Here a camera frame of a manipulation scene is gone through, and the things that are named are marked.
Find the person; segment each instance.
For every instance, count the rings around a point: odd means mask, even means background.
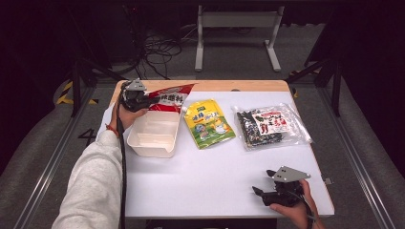
[[[301,179],[299,181],[304,190],[305,201],[309,205],[309,208],[312,211],[315,219],[315,221],[312,224],[312,228],[325,229],[326,227],[318,215],[318,209],[316,207],[315,201],[313,200],[312,195],[310,194],[308,182],[304,179]],[[307,209],[303,202],[299,202],[297,205],[293,207],[286,207],[277,203],[272,203],[270,204],[269,207],[270,209],[288,217],[292,221],[292,223],[294,223],[294,225],[299,229],[307,229],[308,220],[312,220],[308,218]]]
[[[147,109],[135,113],[119,108],[124,129]],[[110,130],[101,132],[97,141],[90,144],[77,160],[69,178],[66,196],[60,205],[53,228],[118,228],[121,202],[122,167],[121,150],[117,138],[117,103],[109,124]],[[324,229],[309,184],[300,180],[305,199],[316,221],[313,228]],[[288,217],[299,229],[307,229],[308,216],[304,203],[285,207],[276,203],[270,209]]]

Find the white sweatshirt sleeve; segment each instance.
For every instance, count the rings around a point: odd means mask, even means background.
[[[101,132],[75,164],[53,228],[118,228],[121,181],[118,138]]]

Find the human hand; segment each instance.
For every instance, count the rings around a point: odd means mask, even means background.
[[[138,117],[145,115],[148,111],[147,108],[145,109],[140,109],[137,112],[130,112],[126,110],[122,104],[119,105],[119,118],[121,119],[122,126],[124,130],[126,130],[128,127],[130,127],[135,119]],[[110,126],[114,128],[114,130],[117,129],[117,103],[114,104],[113,112],[111,114],[111,121],[110,121]]]
[[[309,184],[306,180],[301,179],[299,180],[301,186],[303,187],[304,190],[304,198],[309,205],[310,210],[313,213],[313,216],[316,219],[316,224],[314,224],[313,228],[325,228],[324,224],[322,223],[321,219],[319,218],[318,215],[318,209],[316,208],[315,201],[313,200],[312,196],[310,195],[310,188]],[[295,226],[297,226],[300,229],[307,229],[308,227],[308,216],[307,216],[307,208],[305,204],[300,201],[298,204],[296,204],[293,207],[286,207],[277,203],[272,203],[270,204],[270,209],[288,217],[291,219],[292,223],[294,223]]]

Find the yellow package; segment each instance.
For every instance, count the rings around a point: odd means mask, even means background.
[[[184,119],[199,149],[235,137],[223,111],[213,99],[191,104]]]

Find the white tabletop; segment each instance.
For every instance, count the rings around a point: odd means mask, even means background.
[[[215,99],[237,137],[198,150],[183,116],[174,156],[138,156],[128,145],[126,216],[140,219],[279,218],[266,207],[252,186],[272,192],[266,170],[285,165],[311,175],[308,179],[320,216],[334,215],[333,204],[309,144],[246,151],[239,138],[231,106],[262,108],[293,104],[289,92],[192,92],[184,106]],[[111,109],[104,113],[108,123]],[[100,132],[105,130],[100,125]]]

